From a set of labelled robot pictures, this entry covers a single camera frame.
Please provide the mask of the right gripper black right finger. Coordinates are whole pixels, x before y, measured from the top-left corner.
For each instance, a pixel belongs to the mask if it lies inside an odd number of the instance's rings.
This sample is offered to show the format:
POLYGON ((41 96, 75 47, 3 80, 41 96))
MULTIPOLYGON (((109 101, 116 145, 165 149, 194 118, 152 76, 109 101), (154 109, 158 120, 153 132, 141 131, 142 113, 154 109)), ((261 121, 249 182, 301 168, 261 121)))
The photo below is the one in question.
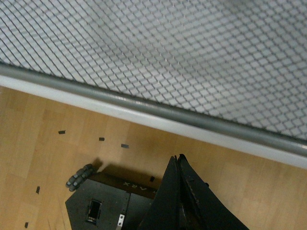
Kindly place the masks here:
POLYGON ((186 156, 178 159, 184 197, 201 230, 247 230, 211 191, 189 164, 186 156))

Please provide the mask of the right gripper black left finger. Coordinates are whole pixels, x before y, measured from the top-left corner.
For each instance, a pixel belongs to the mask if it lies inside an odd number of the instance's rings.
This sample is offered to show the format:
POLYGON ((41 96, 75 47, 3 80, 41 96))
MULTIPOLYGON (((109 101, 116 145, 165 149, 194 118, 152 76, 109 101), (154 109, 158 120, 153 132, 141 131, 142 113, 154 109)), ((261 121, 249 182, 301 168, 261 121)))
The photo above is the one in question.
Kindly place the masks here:
POLYGON ((153 203, 140 224, 141 230, 178 229, 179 186, 178 162, 172 156, 153 203))

